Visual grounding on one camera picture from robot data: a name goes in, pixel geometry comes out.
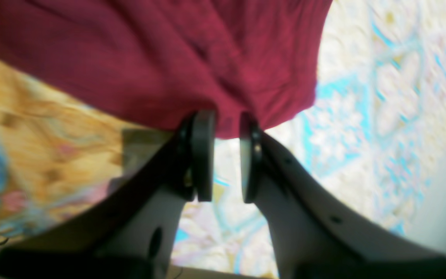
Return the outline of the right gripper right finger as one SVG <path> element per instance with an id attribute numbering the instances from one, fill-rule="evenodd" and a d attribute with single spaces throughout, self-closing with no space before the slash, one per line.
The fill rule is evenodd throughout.
<path id="1" fill-rule="evenodd" d="M 281 279 L 446 279 L 443 253 L 350 209 L 249 113 L 240 116 L 240 160 L 243 200 L 268 222 Z"/>

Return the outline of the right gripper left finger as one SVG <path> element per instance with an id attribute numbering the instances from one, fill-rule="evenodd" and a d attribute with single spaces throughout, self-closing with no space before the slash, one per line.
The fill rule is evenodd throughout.
<path id="1" fill-rule="evenodd" d="M 0 279 L 165 278 L 184 205 L 212 199 L 215 120 L 189 116 L 101 203 L 2 249 Z"/>

